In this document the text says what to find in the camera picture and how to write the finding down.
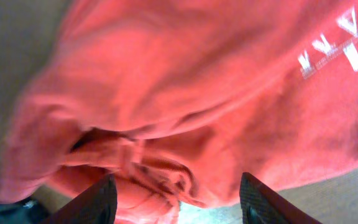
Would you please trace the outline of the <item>red soccer t-shirt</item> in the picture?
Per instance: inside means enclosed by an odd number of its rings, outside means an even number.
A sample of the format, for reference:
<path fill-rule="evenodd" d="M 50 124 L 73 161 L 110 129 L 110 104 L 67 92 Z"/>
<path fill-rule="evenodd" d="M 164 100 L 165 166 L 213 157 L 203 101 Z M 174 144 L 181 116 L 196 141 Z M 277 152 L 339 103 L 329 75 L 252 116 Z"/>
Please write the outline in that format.
<path fill-rule="evenodd" d="M 358 1 L 79 0 L 23 92 L 0 203 L 114 174 L 119 223 L 358 167 Z"/>

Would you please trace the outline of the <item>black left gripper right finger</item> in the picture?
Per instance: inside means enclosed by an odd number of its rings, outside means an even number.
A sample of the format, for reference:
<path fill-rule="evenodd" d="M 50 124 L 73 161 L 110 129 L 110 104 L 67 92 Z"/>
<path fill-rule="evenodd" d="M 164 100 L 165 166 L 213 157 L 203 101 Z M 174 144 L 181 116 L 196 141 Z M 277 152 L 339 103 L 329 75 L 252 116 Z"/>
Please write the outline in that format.
<path fill-rule="evenodd" d="M 239 196 L 243 224 L 321 224 L 248 172 Z"/>

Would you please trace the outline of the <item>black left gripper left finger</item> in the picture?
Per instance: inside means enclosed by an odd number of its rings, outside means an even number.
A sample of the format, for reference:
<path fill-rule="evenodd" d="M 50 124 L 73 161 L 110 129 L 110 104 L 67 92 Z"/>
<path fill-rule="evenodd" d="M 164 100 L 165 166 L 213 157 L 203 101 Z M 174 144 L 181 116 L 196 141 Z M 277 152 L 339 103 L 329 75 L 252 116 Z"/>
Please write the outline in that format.
<path fill-rule="evenodd" d="M 114 224 L 117 189 L 108 174 L 40 224 Z"/>

